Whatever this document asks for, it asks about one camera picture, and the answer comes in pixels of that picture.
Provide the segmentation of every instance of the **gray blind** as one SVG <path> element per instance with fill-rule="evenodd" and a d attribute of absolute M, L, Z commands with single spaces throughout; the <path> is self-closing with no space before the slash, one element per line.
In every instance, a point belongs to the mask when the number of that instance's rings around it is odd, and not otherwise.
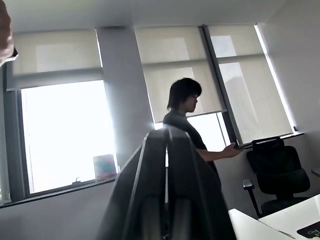
<path fill-rule="evenodd" d="M 172 83 L 192 78 L 202 86 L 195 112 L 220 112 L 224 105 L 213 80 L 197 27 L 156 27 L 135 30 L 154 121 L 162 122 Z"/>
<path fill-rule="evenodd" d="M 255 27 L 209 31 L 242 142 L 292 133 Z"/>
<path fill-rule="evenodd" d="M 103 79 L 94 29 L 17 34 L 14 45 L 7 90 Z"/>

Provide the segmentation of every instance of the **book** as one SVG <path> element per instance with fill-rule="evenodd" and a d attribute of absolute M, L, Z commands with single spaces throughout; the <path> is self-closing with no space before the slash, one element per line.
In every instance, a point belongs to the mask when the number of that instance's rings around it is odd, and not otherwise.
<path fill-rule="evenodd" d="M 98 182 L 117 177 L 117 168 L 112 154 L 93 157 L 95 180 Z"/>

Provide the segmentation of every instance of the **man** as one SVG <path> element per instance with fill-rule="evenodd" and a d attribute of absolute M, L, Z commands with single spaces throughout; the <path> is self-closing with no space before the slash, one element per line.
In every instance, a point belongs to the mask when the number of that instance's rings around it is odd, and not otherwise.
<path fill-rule="evenodd" d="M 11 19 L 5 3 L 0 0 L 0 66 L 14 54 Z"/>
<path fill-rule="evenodd" d="M 191 78 L 183 78 L 176 81 L 170 88 L 169 103 L 170 112 L 164 117 L 163 123 L 187 132 L 194 144 L 196 151 L 217 173 L 215 160 L 237 156 L 242 150 L 235 149 L 235 143 L 227 146 L 223 151 L 207 151 L 200 134 L 188 122 L 186 113 L 193 113 L 196 109 L 197 98 L 201 95 L 202 88 L 198 82 Z"/>

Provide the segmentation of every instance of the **white desk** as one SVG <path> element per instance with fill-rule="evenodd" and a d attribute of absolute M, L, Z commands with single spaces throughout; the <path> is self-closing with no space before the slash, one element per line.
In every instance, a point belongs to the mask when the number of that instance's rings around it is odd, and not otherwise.
<path fill-rule="evenodd" d="M 262 217 L 259 221 L 297 240 L 306 240 L 297 230 L 320 221 L 320 195 Z"/>
<path fill-rule="evenodd" d="M 237 240 L 293 240 L 236 209 L 229 216 Z"/>

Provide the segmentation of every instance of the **wall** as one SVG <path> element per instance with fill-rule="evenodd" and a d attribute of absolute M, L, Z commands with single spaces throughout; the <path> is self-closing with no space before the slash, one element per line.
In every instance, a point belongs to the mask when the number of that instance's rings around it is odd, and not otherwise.
<path fill-rule="evenodd" d="M 311 189 L 302 196 L 319 193 L 320 178 L 311 174 L 309 159 L 312 154 L 305 136 L 285 140 L 296 147 L 302 167 L 311 180 Z M 221 159 L 216 166 L 222 181 L 223 195 L 229 209 L 236 208 L 256 217 L 249 194 L 242 189 L 244 179 L 253 180 L 255 175 L 245 153 L 234 159 Z M 0 208 L 0 240 L 94 240 L 110 197 L 114 183 L 66 193 L 63 195 Z M 256 189 L 257 201 L 262 204 L 274 199 Z"/>
<path fill-rule="evenodd" d="M 122 167 L 154 129 L 153 118 L 133 28 L 98 28 L 97 36 L 116 156 Z"/>
<path fill-rule="evenodd" d="M 94 240 L 114 183 L 0 209 L 0 240 Z"/>
<path fill-rule="evenodd" d="M 289 0 L 259 24 L 268 53 L 299 131 L 320 162 L 320 1 Z"/>
<path fill-rule="evenodd" d="M 313 153 L 304 135 L 288 138 L 286 145 L 296 148 L 300 162 L 307 175 L 309 176 L 311 187 L 309 191 L 297 194 L 296 196 L 311 197 L 320 193 L 320 178 L 311 173 L 313 165 L 310 159 L 313 159 Z M 276 199 L 274 195 L 264 194 L 259 190 L 255 174 L 251 170 L 246 153 L 242 153 L 233 159 L 221 159 L 215 161 L 219 176 L 222 182 L 222 192 L 225 202 L 229 209 L 238 209 L 247 215 L 256 218 L 256 213 L 251 203 L 249 194 L 242 188 L 242 181 L 245 179 L 252 180 L 255 185 L 254 194 L 258 205 L 266 201 Z"/>

